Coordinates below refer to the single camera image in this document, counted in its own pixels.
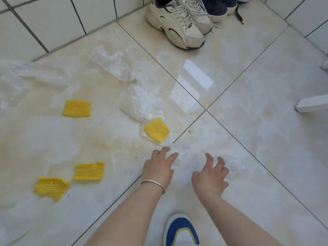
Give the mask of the person's left hand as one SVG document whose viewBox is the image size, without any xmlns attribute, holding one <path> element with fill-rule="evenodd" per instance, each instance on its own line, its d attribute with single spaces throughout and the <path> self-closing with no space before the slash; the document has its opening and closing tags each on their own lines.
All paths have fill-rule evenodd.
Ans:
<svg viewBox="0 0 328 246">
<path fill-rule="evenodd" d="M 141 184 L 156 187 L 160 190 L 161 194 L 166 192 L 166 189 L 171 183 L 174 170 L 171 167 L 160 166 L 153 163 L 153 152 L 150 159 L 146 160 L 144 163 Z"/>
</svg>

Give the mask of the person's right hand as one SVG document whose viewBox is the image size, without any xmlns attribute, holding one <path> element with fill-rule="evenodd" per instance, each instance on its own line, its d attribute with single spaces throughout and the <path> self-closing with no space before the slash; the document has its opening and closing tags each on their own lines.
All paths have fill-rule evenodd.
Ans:
<svg viewBox="0 0 328 246">
<path fill-rule="evenodd" d="M 193 189 L 199 200 L 212 195 L 221 197 L 224 190 L 228 187 L 228 182 L 224 179 L 229 173 L 229 170 L 226 167 L 224 169 L 216 169 L 214 158 L 211 154 L 205 153 L 205 156 L 206 162 L 201 171 L 207 173 L 206 182 L 192 182 Z"/>
</svg>

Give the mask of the person's left forearm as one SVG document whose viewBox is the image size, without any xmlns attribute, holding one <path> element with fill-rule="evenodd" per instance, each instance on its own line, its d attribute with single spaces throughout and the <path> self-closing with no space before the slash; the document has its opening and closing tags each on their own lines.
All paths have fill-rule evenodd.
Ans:
<svg viewBox="0 0 328 246">
<path fill-rule="evenodd" d="M 142 183 L 99 226 L 84 246 L 144 246 L 163 189 Z"/>
</svg>

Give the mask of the person's right forearm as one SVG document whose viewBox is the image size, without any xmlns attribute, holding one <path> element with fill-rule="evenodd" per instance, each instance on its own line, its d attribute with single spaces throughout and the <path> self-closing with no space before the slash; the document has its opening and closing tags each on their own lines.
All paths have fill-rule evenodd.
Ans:
<svg viewBox="0 0 328 246">
<path fill-rule="evenodd" d="M 227 246 L 283 246 L 220 196 L 203 193 L 198 198 Z"/>
</svg>

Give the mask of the thin clear plastic wrap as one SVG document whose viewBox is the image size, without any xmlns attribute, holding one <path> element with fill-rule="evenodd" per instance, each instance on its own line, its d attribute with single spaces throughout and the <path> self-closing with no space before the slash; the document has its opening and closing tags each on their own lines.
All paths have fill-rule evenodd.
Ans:
<svg viewBox="0 0 328 246">
<path fill-rule="evenodd" d="M 237 178 L 241 173 L 243 173 L 246 169 L 244 164 L 235 157 L 222 154 L 219 157 L 221 157 L 225 162 L 225 167 L 229 170 L 229 173 L 225 177 L 225 181 L 230 183 L 235 178 Z"/>
</svg>

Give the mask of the yellow foam net sleeve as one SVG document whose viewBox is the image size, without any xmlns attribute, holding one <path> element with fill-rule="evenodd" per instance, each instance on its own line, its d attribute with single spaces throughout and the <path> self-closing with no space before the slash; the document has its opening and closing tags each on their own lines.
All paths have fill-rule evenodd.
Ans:
<svg viewBox="0 0 328 246">
<path fill-rule="evenodd" d="M 66 100 L 62 115 L 73 118 L 90 117 L 91 111 L 92 102 L 83 100 Z"/>
<path fill-rule="evenodd" d="M 154 141 L 162 143 L 170 134 L 166 123 L 160 118 L 153 118 L 145 127 L 146 134 Z"/>
<path fill-rule="evenodd" d="M 69 181 L 59 177 L 41 176 L 35 183 L 33 191 L 39 195 L 46 195 L 59 202 L 69 188 Z"/>
<path fill-rule="evenodd" d="M 104 162 L 79 163 L 74 167 L 74 175 L 72 180 L 101 180 L 104 177 L 105 164 Z"/>
</svg>

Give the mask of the small crumpled clear plastic bag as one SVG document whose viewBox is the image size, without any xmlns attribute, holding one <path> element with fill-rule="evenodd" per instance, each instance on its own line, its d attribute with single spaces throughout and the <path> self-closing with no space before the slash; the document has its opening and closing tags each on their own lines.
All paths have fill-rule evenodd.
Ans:
<svg viewBox="0 0 328 246">
<path fill-rule="evenodd" d="M 152 97 L 144 89 L 135 84 L 130 84 L 124 92 L 119 107 L 127 115 L 143 125 L 147 125 L 155 118 L 165 120 L 164 113 L 161 109 L 161 99 Z"/>
</svg>

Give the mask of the blue and white shoe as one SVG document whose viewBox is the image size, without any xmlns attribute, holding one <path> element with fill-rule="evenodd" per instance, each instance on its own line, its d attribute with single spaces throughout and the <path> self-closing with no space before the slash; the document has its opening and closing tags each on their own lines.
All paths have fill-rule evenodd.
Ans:
<svg viewBox="0 0 328 246">
<path fill-rule="evenodd" d="M 200 246 L 199 236 L 185 214 L 174 214 L 167 220 L 163 246 Z"/>
</svg>

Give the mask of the long crumpled clear plastic bag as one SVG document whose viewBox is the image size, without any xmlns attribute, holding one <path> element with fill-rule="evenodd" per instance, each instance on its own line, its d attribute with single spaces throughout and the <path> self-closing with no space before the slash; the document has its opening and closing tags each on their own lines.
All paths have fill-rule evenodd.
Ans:
<svg viewBox="0 0 328 246">
<path fill-rule="evenodd" d="M 91 59 L 106 72 L 124 82 L 136 82 L 147 88 L 152 79 L 156 79 L 159 66 L 138 55 L 136 47 L 130 46 L 114 54 L 108 54 L 104 47 L 93 49 Z"/>
</svg>

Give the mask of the white furniture leg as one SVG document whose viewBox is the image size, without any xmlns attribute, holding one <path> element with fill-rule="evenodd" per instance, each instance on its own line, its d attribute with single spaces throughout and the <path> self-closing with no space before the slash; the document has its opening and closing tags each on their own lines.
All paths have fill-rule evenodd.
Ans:
<svg viewBox="0 0 328 246">
<path fill-rule="evenodd" d="M 300 113 L 328 110 L 328 94 L 301 99 L 295 109 Z"/>
</svg>

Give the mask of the white sneaker with dark trim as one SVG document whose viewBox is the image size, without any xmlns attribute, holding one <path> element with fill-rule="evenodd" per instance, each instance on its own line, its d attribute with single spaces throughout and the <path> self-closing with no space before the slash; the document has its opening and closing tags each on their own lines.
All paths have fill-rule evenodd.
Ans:
<svg viewBox="0 0 328 246">
<path fill-rule="evenodd" d="M 152 27 L 165 32 L 170 42 L 180 49 L 195 50 L 205 43 L 187 0 L 151 0 L 146 20 Z"/>
<path fill-rule="evenodd" d="M 199 31 L 206 35 L 213 29 L 212 21 L 202 0 L 181 0 L 181 3 L 187 8 L 187 13 L 191 16 L 193 23 Z"/>
</svg>

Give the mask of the navy blue shoe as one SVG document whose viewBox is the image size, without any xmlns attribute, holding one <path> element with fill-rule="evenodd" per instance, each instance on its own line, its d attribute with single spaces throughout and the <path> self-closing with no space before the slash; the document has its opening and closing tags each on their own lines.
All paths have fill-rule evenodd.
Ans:
<svg viewBox="0 0 328 246">
<path fill-rule="evenodd" d="M 223 3 L 227 7 L 227 14 L 231 15 L 236 11 L 238 6 L 238 0 L 223 0 Z"/>
<path fill-rule="evenodd" d="M 213 23 L 219 23 L 228 16 L 227 6 L 222 0 L 202 0 Z"/>
</svg>

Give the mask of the large clear plastic sheet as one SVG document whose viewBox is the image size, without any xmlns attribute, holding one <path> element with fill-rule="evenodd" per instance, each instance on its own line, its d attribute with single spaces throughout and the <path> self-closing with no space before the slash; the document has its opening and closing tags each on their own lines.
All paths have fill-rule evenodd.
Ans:
<svg viewBox="0 0 328 246">
<path fill-rule="evenodd" d="M 45 63 L 0 59 L 0 110 L 7 110 L 25 98 L 34 84 L 65 90 L 71 84 L 65 62 Z"/>
</svg>

